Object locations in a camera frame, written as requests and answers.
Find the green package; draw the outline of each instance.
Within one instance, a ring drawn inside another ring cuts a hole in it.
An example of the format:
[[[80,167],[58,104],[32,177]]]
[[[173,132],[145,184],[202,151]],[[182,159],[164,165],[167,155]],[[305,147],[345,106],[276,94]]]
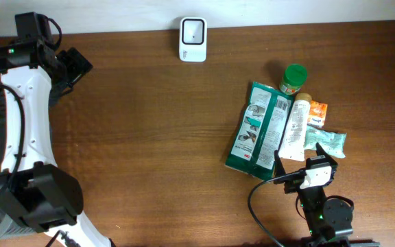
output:
[[[278,149],[294,98],[254,82],[226,166],[267,180],[274,172]]]

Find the green lid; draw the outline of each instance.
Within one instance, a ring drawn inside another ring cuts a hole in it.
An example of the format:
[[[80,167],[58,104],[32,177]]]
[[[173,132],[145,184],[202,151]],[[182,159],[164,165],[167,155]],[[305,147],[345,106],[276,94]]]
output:
[[[291,86],[302,86],[307,78],[307,70],[299,64],[291,64],[287,67],[283,79]]]

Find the brown tabletop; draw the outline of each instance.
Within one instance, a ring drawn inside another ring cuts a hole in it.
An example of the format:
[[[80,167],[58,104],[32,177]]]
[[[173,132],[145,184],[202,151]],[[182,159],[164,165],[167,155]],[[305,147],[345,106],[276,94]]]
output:
[[[277,87],[291,63],[309,72],[301,91],[328,104],[324,129],[348,133],[325,191],[355,201],[351,239],[395,246],[395,21],[209,29],[203,63],[178,58],[177,30],[64,35],[70,47],[94,69],[50,110],[53,152],[79,180],[87,216],[118,246],[270,242],[246,204],[260,180],[224,162],[250,83]],[[309,235],[295,198],[268,185],[252,200],[279,239]]]

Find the brown cap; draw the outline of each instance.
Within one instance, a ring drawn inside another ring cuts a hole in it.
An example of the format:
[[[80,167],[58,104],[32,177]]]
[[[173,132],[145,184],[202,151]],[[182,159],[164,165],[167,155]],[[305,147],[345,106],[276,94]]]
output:
[[[305,100],[310,103],[312,101],[312,96],[308,93],[299,93],[295,96],[295,100]]]

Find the robotic arm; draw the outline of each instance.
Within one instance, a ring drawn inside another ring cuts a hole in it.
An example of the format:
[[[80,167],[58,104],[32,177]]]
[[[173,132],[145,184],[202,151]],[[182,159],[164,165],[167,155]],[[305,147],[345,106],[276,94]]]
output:
[[[79,182],[57,168],[51,150],[48,108],[70,93],[92,65],[74,48],[55,55],[62,35],[54,20],[30,12],[16,15],[15,21],[18,38],[0,48],[1,82],[11,89],[5,90],[7,139],[0,174],[0,190],[8,184],[0,193],[5,223],[55,236],[64,246],[115,246],[87,218]],[[60,32],[56,44],[49,22]],[[0,229],[0,237],[6,233]]]

